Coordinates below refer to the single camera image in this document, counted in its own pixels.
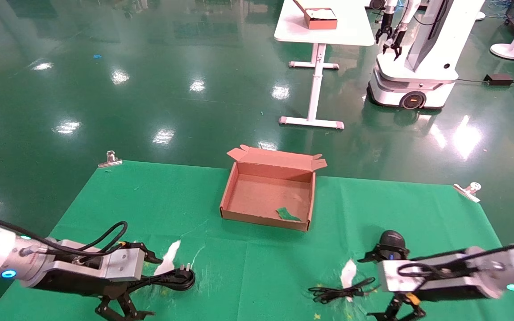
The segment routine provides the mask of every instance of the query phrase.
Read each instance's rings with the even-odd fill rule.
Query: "white paper scrap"
[[[350,259],[344,265],[342,269],[342,273],[340,273],[340,282],[342,284],[342,288],[347,288],[352,286],[352,279],[356,276],[356,264]],[[346,299],[349,302],[352,302],[352,298],[347,296]]]
[[[170,248],[163,256],[163,262],[156,268],[156,271],[153,273],[155,276],[159,276],[162,273],[169,272],[173,270],[174,267],[174,258],[176,257],[176,252],[178,252],[178,248],[180,247],[181,240],[177,240],[170,245]]]

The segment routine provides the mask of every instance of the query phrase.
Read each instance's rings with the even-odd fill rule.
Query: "table leg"
[[[319,50],[318,43],[312,44],[312,56],[311,62],[303,62],[303,61],[289,61],[289,67],[305,67],[305,68],[314,68],[316,65],[316,55]],[[340,68],[337,63],[323,63],[323,68],[328,69],[338,69]]]
[[[318,120],[316,118],[316,110],[319,105],[320,84],[323,79],[324,68],[324,52],[326,44],[320,43],[316,52],[315,71],[312,75],[311,99],[308,104],[307,118],[295,118],[282,116],[279,119],[280,124],[296,124],[306,126],[319,126],[328,128],[344,129],[343,122],[333,122],[331,120]]]

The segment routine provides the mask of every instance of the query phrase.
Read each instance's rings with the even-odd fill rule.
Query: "box flap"
[[[305,11],[308,9],[330,9],[330,6],[327,6],[327,4],[330,4],[330,2],[326,2],[324,0],[293,0],[300,11],[303,13],[306,13]]]
[[[327,166],[326,160],[321,159],[322,154],[304,155],[292,152],[279,152],[277,150],[264,150],[241,145],[233,148],[227,155],[240,163],[263,164],[292,169],[316,171]]]

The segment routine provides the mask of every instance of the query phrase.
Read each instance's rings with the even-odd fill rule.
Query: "open cardboard box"
[[[332,8],[327,8],[320,6],[323,4],[322,2],[318,2],[317,0],[293,0],[300,11],[304,13],[304,20],[308,29],[336,29],[336,25],[338,24],[338,19],[334,14]],[[330,10],[334,15],[334,19],[315,19],[308,14],[307,10]]]
[[[322,155],[262,150],[241,145],[227,153],[236,160],[220,205],[224,219],[308,231],[315,199],[315,170]],[[285,207],[300,221],[282,219]]]

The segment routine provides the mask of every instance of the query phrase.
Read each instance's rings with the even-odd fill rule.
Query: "black power adapter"
[[[487,74],[483,81],[486,81],[489,86],[510,86],[514,79],[507,74]]]

